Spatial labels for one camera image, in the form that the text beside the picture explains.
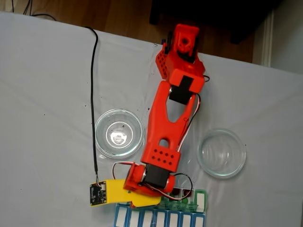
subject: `ventilation hole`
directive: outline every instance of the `ventilation hole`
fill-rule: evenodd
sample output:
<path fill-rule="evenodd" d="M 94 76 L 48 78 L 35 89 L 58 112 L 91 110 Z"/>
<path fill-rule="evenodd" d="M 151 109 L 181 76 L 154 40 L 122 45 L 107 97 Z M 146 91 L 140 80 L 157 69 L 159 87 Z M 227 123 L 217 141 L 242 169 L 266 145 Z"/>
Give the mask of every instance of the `ventilation hole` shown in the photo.
<path fill-rule="evenodd" d="M 191 191 L 188 190 L 188 189 L 185 189 L 185 190 L 183 191 L 183 196 L 186 196 L 187 194 L 189 194 L 188 196 L 191 196 Z"/>
<path fill-rule="evenodd" d="M 183 38 L 181 41 L 184 45 L 188 44 L 188 39 L 186 39 L 186 38 Z"/>

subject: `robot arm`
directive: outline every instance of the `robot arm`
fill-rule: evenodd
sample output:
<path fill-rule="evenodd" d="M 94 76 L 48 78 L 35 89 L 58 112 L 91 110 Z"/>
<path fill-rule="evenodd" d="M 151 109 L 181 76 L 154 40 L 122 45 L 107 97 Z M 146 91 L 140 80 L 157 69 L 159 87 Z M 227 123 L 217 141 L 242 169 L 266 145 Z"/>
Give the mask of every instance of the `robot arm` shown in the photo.
<path fill-rule="evenodd" d="M 131 166 L 124 183 L 126 190 L 157 197 L 174 188 L 172 173 L 178 168 L 181 141 L 188 129 L 196 95 L 205 83 L 205 68 L 197 55 L 198 33 L 197 27 L 177 25 L 156 57 L 165 81 L 158 87 L 149 115 L 147 144 L 141 158 L 145 166 Z M 175 122 L 168 120 L 168 98 L 186 105 L 184 113 Z M 159 145 L 161 140 L 166 140 L 168 147 Z"/>

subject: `black circuit board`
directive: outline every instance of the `black circuit board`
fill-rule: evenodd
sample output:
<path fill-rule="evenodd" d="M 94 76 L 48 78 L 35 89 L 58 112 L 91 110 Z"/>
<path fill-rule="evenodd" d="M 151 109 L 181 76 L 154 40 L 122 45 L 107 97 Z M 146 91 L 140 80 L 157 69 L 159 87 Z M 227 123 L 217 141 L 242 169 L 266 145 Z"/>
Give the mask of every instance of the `black circuit board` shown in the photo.
<path fill-rule="evenodd" d="M 99 187 L 96 183 L 93 183 L 89 187 L 90 205 L 97 206 L 107 202 L 106 200 L 106 182 L 99 182 Z"/>

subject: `petri dish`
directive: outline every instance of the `petri dish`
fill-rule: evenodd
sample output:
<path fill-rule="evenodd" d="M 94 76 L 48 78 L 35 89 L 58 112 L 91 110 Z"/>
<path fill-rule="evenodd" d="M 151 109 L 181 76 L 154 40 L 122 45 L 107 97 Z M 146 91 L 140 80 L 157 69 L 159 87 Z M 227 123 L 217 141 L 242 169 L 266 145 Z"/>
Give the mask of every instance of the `petri dish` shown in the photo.
<path fill-rule="evenodd" d="M 144 141 L 144 128 L 138 117 L 123 109 L 104 113 L 95 125 L 96 146 L 112 158 L 124 158 L 135 153 Z"/>
<path fill-rule="evenodd" d="M 206 133 L 198 147 L 198 160 L 209 175 L 226 179 L 235 176 L 244 166 L 246 150 L 240 138 L 227 129 Z"/>

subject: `white fabric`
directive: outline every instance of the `white fabric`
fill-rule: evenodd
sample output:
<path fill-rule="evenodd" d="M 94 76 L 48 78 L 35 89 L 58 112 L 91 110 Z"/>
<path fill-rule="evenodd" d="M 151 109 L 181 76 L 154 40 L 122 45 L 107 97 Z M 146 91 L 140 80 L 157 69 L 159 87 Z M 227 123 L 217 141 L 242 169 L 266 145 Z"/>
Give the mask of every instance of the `white fabric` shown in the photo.
<path fill-rule="evenodd" d="M 146 130 L 160 82 L 161 46 L 97 32 L 95 115 L 125 108 Z M 109 227 L 115 205 L 89 207 L 95 181 L 88 29 L 0 13 L 0 226 Z M 184 142 L 178 172 L 206 189 L 209 227 L 296 227 L 303 198 L 303 76 L 199 55 L 211 81 Z M 243 171 L 219 181 L 196 159 L 208 129 L 235 132 Z M 128 160 L 139 161 L 143 148 Z M 98 157 L 100 179 L 112 160 Z M 117 169 L 118 177 L 125 176 Z M 185 179 L 179 186 L 189 186 Z"/>

